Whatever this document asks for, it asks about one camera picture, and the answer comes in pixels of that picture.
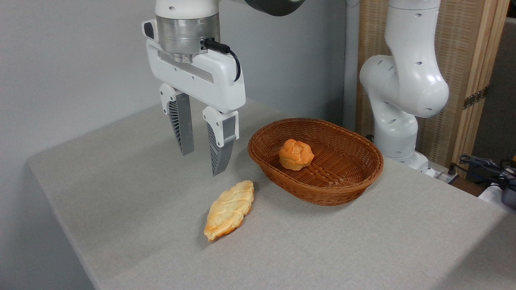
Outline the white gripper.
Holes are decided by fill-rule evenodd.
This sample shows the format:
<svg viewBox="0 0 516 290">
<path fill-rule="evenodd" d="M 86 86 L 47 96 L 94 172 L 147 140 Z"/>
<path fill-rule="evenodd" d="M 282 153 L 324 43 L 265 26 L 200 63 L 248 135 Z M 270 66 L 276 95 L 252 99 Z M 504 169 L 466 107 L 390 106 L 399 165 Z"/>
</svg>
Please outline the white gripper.
<svg viewBox="0 0 516 290">
<path fill-rule="evenodd" d="M 208 105 L 203 117 L 208 125 L 212 175 L 217 176 L 230 162 L 233 144 L 239 139 L 237 110 L 246 103 L 243 74 L 237 81 L 233 56 L 214 50 L 194 55 L 191 63 L 181 63 L 159 43 L 155 19 L 142 22 L 148 61 L 160 86 L 162 110 L 170 120 L 182 155 L 195 150 L 190 97 Z"/>
</svg>

